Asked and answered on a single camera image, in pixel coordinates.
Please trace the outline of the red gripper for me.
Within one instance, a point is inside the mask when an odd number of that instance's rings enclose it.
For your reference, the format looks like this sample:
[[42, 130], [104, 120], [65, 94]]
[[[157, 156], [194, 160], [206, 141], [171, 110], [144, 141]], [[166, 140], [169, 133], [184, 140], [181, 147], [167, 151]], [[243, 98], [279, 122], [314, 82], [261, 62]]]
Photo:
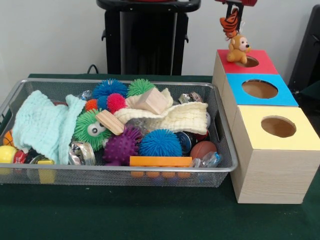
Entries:
[[216, 0], [217, 2], [221, 2], [223, 4], [227, 4], [227, 12], [226, 16], [229, 17], [232, 14], [233, 5], [237, 5], [238, 7], [238, 23], [237, 23], [237, 31], [241, 33], [241, 22], [244, 6], [253, 7], [257, 0]]

